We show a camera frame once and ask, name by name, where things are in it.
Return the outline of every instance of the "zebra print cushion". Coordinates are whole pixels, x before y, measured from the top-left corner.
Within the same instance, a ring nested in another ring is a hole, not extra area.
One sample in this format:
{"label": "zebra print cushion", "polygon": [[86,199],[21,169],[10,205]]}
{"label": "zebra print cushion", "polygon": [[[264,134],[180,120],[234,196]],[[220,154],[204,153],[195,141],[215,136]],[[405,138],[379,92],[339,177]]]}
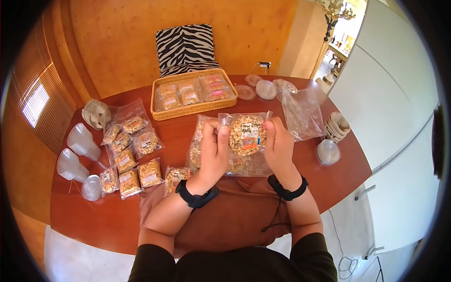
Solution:
{"label": "zebra print cushion", "polygon": [[188,72],[189,69],[199,70],[202,65],[202,69],[211,69],[211,62],[214,62],[214,68],[221,67],[215,62],[213,31],[209,24],[162,29],[155,34],[155,39],[161,77]]}
{"label": "zebra print cushion", "polygon": [[220,69],[221,66],[218,62],[194,62],[191,64],[175,65],[169,68],[165,68],[161,71],[160,77],[166,77],[176,74],[189,73],[191,71],[198,71],[204,69]]}

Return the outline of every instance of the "wrist strap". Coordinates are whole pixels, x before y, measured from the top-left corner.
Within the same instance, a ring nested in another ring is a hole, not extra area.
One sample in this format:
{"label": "wrist strap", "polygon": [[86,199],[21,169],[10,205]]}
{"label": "wrist strap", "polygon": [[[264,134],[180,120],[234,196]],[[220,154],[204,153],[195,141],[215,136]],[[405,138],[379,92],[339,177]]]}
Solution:
{"label": "wrist strap", "polygon": [[271,185],[271,187],[274,189],[274,191],[281,197],[282,199],[286,201],[291,201],[300,195],[302,195],[305,190],[307,189],[308,182],[307,179],[305,179],[302,175],[302,184],[296,191],[289,191],[283,188],[282,184],[277,180],[276,176],[273,174],[268,177],[268,183]]}
{"label": "wrist strap", "polygon": [[191,195],[186,189],[186,180],[180,180],[175,192],[180,194],[190,208],[201,208],[219,194],[219,189],[213,186],[204,195]]}

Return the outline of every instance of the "wicker tray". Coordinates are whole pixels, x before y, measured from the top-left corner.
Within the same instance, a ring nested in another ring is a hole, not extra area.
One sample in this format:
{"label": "wicker tray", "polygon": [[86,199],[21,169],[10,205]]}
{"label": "wicker tray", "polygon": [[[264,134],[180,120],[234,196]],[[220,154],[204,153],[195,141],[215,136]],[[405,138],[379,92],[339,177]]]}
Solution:
{"label": "wicker tray", "polygon": [[[227,99],[227,100],[217,100],[217,101],[211,101],[211,102],[203,102],[199,104],[194,105],[188,105],[184,106],[178,109],[172,109],[172,110],[166,110],[166,111],[154,111],[156,101],[155,100],[155,91],[156,89],[166,83],[173,83],[178,82],[185,79],[195,79],[201,76],[211,75],[211,74],[222,74],[227,81],[227,83],[232,87],[232,91],[235,94],[235,98],[233,99]],[[233,83],[230,81],[229,77],[227,76],[226,72],[223,69],[206,69],[206,70],[200,70],[185,74],[177,74],[173,76],[164,77],[161,79],[157,79],[153,82],[152,86],[152,101],[150,104],[150,112],[152,113],[153,119],[155,120],[167,120],[171,119],[173,117],[178,116],[187,116],[191,114],[200,113],[203,111],[211,111],[211,110],[217,110],[222,108],[227,108],[231,106],[235,106],[236,100],[238,99],[238,93],[235,90],[235,87],[233,87]]]}

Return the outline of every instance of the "hand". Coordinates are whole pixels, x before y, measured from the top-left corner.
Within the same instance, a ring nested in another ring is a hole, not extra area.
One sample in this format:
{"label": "hand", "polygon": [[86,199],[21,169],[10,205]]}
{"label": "hand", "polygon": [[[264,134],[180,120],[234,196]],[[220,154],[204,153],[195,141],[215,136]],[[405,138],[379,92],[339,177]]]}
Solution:
{"label": "hand", "polygon": [[293,164],[295,138],[285,129],[279,117],[266,122],[265,159],[284,189],[295,191],[302,178]]}
{"label": "hand", "polygon": [[229,158],[229,128],[220,128],[218,120],[205,120],[201,141],[201,168],[186,182],[191,195],[203,195],[213,187],[226,172]]}

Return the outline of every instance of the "wall outlet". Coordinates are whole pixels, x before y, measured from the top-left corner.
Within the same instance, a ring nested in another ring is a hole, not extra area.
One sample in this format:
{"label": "wall outlet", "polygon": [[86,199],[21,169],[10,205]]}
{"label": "wall outlet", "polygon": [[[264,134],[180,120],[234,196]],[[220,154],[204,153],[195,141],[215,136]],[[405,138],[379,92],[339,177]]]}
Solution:
{"label": "wall outlet", "polygon": [[259,63],[260,63],[260,66],[263,68],[271,67],[271,62],[259,62]]}

